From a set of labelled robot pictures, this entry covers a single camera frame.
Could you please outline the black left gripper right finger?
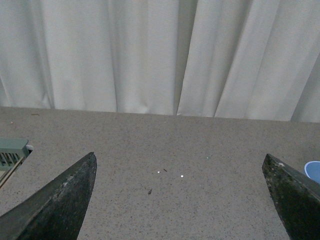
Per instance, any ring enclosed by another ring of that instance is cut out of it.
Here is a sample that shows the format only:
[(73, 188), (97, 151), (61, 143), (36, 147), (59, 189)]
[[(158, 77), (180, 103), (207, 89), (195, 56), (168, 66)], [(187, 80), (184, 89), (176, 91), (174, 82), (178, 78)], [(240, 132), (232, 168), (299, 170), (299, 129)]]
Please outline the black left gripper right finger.
[(320, 185), (267, 154), (262, 164), (270, 197), (291, 240), (320, 238)]

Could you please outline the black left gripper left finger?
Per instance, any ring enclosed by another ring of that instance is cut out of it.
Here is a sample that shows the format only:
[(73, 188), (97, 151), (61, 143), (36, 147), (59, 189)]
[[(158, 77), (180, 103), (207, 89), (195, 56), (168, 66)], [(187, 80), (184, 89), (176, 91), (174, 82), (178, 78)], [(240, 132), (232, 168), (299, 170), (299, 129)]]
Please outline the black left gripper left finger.
[(97, 173), (93, 152), (0, 217), (2, 240), (76, 240)]

